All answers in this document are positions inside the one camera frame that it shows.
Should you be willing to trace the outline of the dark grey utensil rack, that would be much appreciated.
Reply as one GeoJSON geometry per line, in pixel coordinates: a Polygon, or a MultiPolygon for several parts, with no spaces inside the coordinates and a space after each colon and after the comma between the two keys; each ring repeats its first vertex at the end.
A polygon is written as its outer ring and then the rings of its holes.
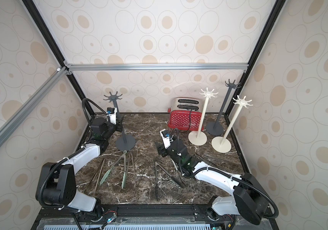
{"type": "Polygon", "coordinates": [[[106,97],[106,99],[104,99],[105,101],[113,103],[113,107],[107,108],[107,116],[109,118],[109,121],[110,123],[116,125],[117,131],[121,133],[121,137],[116,140],[115,146],[118,150],[129,151],[135,146],[136,140],[133,136],[125,134],[125,129],[123,127],[124,116],[120,114],[119,107],[117,104],[117,101],[121,100],[122,94],[118,95],[118,92],[116,92],[115,94],[109,92],[109,96],[104,96],[106,97]]]}

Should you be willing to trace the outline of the thin steel tongs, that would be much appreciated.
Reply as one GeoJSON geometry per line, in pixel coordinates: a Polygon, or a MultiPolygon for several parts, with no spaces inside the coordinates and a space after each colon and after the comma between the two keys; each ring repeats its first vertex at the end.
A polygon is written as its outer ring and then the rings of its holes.
{"type": "Polygon", "coordinates": [[[131,159],[131,163],[132,163],[133,175],[136,176],[136,165],[135,165],[135,160],[134,160],[134,154],[132,151],[130,152],[130,159],[131,159]]]}

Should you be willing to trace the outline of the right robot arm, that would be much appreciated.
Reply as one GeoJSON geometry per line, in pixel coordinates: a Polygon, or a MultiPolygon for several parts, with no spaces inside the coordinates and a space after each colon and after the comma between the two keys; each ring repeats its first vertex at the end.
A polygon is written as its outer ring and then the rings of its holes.
{"type": "Polygon", "coordinates": [[[170,157],[184,178],[204,181],[228,193],[228,197],[218,196],[209,204],[206,214],[210,220],[239,215],[259,225],[264,218],[276,219],[279,216],[278,206],[253,175],[225,172],[190,155],[179,138],[178,129],[162,129],[159,133],[162,143],[155,144],[158,154],[170,157]]]}

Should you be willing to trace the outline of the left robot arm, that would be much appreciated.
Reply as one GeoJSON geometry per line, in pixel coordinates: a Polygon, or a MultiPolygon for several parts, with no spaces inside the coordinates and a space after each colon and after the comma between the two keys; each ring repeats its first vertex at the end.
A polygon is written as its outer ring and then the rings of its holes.
{"type": "Polygon", "coordinates": [[[66,208],[85,212],[95,219],[103,215],[99,199],[77,190],[75,175],[91,160],[105,152],[110,137],[116,131],[122,131],[118,98],[118,96],[107,97],[107,100],[113,103],[113,107],[101,110],[105,117],[94,115],[87,118],[91,129],[90,137],[78,151],[56,163],[43,165],[35,194],[36,200],[43,208],[66,208]]]}

